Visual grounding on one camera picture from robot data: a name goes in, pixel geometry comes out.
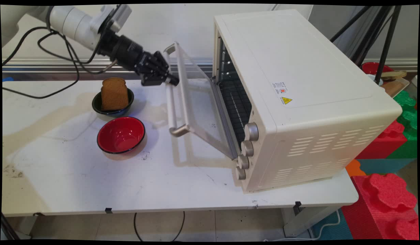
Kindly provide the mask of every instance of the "warning label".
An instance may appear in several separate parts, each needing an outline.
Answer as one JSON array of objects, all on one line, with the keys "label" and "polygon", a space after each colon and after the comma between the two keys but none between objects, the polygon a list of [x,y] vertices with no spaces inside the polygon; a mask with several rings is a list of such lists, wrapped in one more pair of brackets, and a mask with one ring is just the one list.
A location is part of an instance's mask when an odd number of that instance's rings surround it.
[{"label": "warning label", "polygon": [[288,104],[289,102],[291,102],[291,101],[292,101],[292,99],[285,98],[285,97],[281,97],[281,99],[282,99],[282,102],[283,102],[284,104]]}]

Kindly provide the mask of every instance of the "red bowl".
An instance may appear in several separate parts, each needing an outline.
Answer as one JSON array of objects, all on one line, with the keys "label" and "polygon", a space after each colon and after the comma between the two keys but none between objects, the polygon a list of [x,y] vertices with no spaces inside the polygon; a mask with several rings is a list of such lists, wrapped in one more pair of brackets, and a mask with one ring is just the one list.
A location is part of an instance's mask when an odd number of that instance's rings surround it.
[{"label": "red bowl", "polygon": [[[378,71],[379,63],[378,62],[367,62],[361,66],[361,70],[363,70],[366,74],[376,75]],[[393,71],[392,68],[384,65],[383,72]]]},{"label": "red bowl", "polygon": [[124,116],[106,123],[98,132],[98,147],[110,154],[131,151],[145,136],[145,126],[134,117]]}]

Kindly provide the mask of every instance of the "tile floor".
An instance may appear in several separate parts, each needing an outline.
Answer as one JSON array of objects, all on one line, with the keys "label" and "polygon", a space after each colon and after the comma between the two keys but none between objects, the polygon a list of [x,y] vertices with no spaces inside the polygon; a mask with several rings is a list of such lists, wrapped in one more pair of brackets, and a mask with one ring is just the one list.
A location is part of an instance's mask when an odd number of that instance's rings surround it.
[{"label": "tile floor", "polygon": [[[40,216],[32,239],[137,241],[134,214]],[[172,240],[182,212],[138,213],[136,227],[144,241]],[[260,242],[284,237],[281,211],[275,209],[187,211],[177,240],[182,242]],[[310,238],[308,231],[299,237]]]}]

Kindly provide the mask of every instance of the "table leg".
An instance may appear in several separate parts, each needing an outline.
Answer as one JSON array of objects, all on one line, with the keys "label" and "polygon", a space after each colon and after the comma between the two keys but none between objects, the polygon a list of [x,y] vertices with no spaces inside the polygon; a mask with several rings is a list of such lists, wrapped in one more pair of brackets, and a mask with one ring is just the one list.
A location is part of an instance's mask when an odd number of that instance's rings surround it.
[{"label": "table leg", "polygon": [[297,237],[339,208],[341,207],[306,207],[297,215],[294,214],[293,208],[282,208],[284,233],[286,237]]}]

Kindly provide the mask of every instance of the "bread slice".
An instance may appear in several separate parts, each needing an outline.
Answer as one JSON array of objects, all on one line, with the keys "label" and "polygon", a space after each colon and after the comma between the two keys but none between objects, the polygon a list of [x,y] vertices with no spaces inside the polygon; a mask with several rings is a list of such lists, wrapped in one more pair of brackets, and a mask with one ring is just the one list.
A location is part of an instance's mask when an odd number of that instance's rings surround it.
[{"label": "bread slice", "polygon": [[103,111],[121,110],[127,105],[126,81],[121,78],[105,79],[101,87],[101,109]]}]

